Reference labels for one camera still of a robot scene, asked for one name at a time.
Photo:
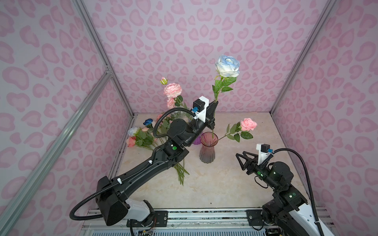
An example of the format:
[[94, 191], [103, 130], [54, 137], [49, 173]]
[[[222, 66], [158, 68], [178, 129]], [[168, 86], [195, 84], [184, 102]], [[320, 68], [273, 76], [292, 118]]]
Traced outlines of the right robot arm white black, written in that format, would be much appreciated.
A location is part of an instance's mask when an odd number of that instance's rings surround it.
[[274, 154], [283, 148], [268, 152], [268, 157], [258, 164], [257, 154], [244, 151], [236, 158], [247, 175], [254, 174], [273, 190], [273, 199], [262, 206], [262, 219], [275, 224], [286, 236], [333, 236], [334, 233], [319, 219], [313, 194], [307, 199], [291, 184], [293, 173], [281, 161], [269, 163]]

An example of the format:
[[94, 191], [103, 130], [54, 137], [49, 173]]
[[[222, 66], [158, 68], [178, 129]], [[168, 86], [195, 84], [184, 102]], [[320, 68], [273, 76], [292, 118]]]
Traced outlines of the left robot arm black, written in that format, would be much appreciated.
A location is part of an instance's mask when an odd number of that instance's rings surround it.
[[[149, 226], [155, 219], [155, 211], [147, 200], [136, 201], [131, 195], [139, 187], [148, 182], [157, 174], [179, 164], [188, 154], [188, 147], [197, 139], [205, 128], [215, 127], [215, 111], [218, 102], [206, 104], [197, 99], [191, 110], [173, 108], [165, 112], [153, 130], [155, 138], [167, 140], [154, 148], [151, 157], [134, 167], [130, 171], [109, 179], [103, 177], [98, 181], [95, 202], [107, 226], [112, 226], [123, 219], [138, 221]], [[187, 123], [183, 119], [175, 119], [165, 134], [158, 134], [160, 123], [174, 112], [184, 112], [192, 117]]]

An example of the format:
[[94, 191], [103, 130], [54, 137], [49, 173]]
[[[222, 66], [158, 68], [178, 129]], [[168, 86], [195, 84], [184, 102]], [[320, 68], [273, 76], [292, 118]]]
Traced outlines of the white blue artificial rose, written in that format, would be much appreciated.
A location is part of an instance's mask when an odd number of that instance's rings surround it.
[[215, 62], [217, 75], [212, 86], [214, 102], [218, 101], [220, 93], [231, 91], [230, 87], [240, 75], [240, 62], [232, 56], [221, 55]]

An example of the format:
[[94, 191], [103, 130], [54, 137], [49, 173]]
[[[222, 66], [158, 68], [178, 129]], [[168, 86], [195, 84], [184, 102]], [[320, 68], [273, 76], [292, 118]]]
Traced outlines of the pink white peony spray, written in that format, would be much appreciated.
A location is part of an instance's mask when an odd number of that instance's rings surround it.
[[[179, 107], [186, 109], [188, 108], [182, 97], [183, 90], [179, 84], [168, 83], [168, 80], [165, 77], [162, 77], [160, 82], [165, 85], [163, 94], [167, 97], [166, 105], [168, 110]], [[192, 120], [192, 117], [188, 113], [177, 111], [165, 117], [164, 121], [171, 123], [175, 119], [184, 119], [189, 122]]]

